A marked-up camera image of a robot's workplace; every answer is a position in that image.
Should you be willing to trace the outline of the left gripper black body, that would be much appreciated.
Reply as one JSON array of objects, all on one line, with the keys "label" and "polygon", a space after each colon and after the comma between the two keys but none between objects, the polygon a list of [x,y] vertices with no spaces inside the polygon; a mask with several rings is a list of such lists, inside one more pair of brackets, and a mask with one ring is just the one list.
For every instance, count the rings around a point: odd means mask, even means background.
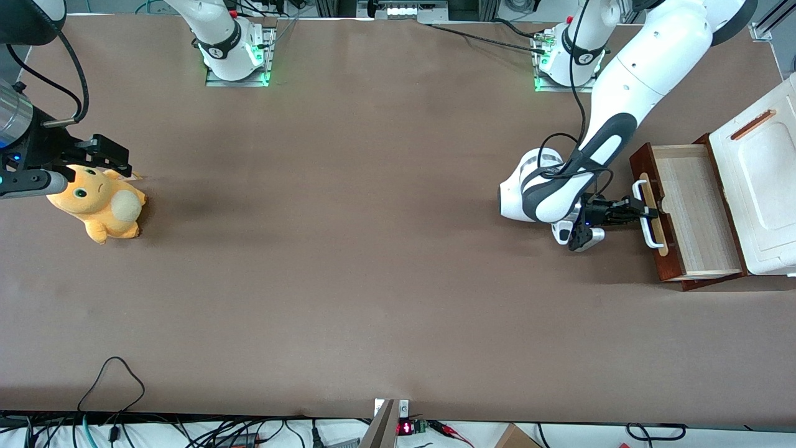
[{"label": "left gripper black body", "polygon": [[620,200],[608,200],[603,195],[581,196],[581,222],[586,227],[594,226],[625,226],[629,223],[629,215],[625,207],[628,196]]}]

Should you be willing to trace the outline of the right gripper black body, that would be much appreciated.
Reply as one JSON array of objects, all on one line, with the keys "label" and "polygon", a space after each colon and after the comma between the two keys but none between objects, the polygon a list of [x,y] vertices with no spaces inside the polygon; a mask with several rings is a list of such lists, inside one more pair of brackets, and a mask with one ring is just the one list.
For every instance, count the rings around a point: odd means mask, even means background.
[{"label": "right gripper black body", "polygon": [[29,180],[44,178],[37,171],[47,171],[49,179],[74,180],[77,142],[65,128],[46,128],[52,117],[42,110],[17,113],[12,124],[2,130],[2,178]]}]

